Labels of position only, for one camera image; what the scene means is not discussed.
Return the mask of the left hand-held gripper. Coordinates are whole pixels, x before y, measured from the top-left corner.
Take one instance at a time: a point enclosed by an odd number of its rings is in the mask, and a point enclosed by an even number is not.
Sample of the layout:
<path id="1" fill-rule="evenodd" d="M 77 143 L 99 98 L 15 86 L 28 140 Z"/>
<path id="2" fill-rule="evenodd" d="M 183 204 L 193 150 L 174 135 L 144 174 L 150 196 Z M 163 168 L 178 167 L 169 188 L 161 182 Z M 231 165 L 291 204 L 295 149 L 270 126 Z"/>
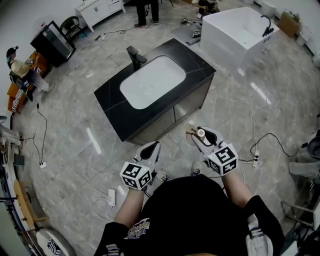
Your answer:
<path id="1" fill-rule="evenodd" d="M 123 183 L 130 189 L 146 191 L 147 186 L 151 186 L 154 182 L 160 150 L 159 141 L 152 141 L 139 147 L 135 157 L 126 161 L 121 169 L 120 177 Z"/>

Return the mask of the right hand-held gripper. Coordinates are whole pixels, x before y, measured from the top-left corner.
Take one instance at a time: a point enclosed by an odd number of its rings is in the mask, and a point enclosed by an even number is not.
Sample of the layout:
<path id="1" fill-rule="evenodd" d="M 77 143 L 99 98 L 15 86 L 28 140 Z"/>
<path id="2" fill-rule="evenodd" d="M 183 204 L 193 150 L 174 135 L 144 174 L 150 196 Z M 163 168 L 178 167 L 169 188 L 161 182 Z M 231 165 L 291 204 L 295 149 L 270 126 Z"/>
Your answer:
<path id="1" fill-rule="evenodd" d="M 232 143 L 224 144 L 224 146 L 213 151 L 225 139 L 222 134 L 213 128 L 199 126 L 198 130 L 204 131 L 204 136 L 191 135 L 191 138 L 199 151 L 203 153 L 204 159 L 208 166 L 221 177 L 234 171 L 238 167 L 238 154 Z"/>

